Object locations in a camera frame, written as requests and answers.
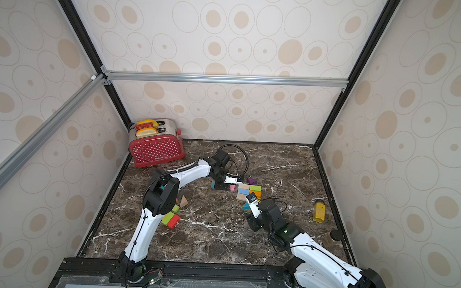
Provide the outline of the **natural wood rectangular block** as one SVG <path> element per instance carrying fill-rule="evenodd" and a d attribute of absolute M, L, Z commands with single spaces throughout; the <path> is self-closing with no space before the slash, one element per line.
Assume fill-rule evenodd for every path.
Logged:
<path fill-rule="evenodd" d="M 244 190 L 250 190 L 250 185 L 247 184 L 239 184 L 238 186 L 239 189 L 244 189 Z"/>

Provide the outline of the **light blue rectangular block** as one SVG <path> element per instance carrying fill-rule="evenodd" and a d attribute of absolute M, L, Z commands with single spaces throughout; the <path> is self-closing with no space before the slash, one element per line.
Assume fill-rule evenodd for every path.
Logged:
<path fill-rule="evenodd" d="M 249 195 L 249 194 L 251 193 L 251 191 L 248 190 L 248 189 L 240 188 L 240 189 L 238 189 L 238 193 L 239 193 L 240 195 L 245 195 L 245 196 L 247 196 L 247 195 Z"/>

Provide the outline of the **purple triangular block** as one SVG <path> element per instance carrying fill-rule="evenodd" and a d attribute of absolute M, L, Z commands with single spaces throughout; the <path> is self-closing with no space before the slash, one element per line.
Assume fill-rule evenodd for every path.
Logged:
<path fill-rule="evenodd" d="M 258 184 L 258 181 L 256 179 L 250 177 L 247 178 L 247 182 L 250 186 L 256 186 Z"/>

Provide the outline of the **green rectangular block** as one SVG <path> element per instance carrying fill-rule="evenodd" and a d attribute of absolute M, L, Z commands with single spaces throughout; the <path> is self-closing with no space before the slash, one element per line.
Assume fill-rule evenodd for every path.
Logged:
<path fill-rule="evenodd" d="M 261 186 L 253 186 L 253 185 L 250 186 L 250 191 L 260 192 L 261 189 L 262 189 Z"/>

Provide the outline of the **red rectangular block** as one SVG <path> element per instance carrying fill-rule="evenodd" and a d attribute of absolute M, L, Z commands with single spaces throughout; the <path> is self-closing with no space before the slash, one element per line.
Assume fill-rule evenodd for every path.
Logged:
<path fill-rule="evenodd" d="M 169 222 L 167 223 L 167 226 L 169 228 L 174 228 L 177 223 L 180 221 L 180 216 L 175 214 L 174 216 L 171 217 L 171 219 L 169 220 Z"/>

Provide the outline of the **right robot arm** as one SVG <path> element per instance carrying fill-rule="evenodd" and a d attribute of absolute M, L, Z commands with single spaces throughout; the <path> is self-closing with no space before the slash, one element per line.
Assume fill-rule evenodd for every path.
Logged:
<path fill-rule="evenodd" d="M 269 243 L 286 251 L 292 259 L 284 266 L 284 280 L 296 288 L 387 288 L 373 269 L 360 269 L 336 257 L 319 245 L 299 226 L 286 221 L 275 200 L 246 196 L 251 213 L 246 214 L 250 228 L 264 229 Z"/>

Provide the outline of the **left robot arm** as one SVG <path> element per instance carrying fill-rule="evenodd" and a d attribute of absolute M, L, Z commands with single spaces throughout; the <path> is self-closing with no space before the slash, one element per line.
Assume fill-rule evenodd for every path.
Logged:
<path fill-rule="evenodd" d="M 157 169 L 154 172 L 143 194 L 139 223 L 119 257 L 120 268 L 128 282 L 136 283 L 143 279 L 150 242 L 162 219 L 176 205 L 179 190 L 205 177 L 212 178 L 221 186 L 237 184 L 239 181 L 238 176 L 228 174 L 223 165 L 210 157 L 198 159 L 178 169 Z"/>

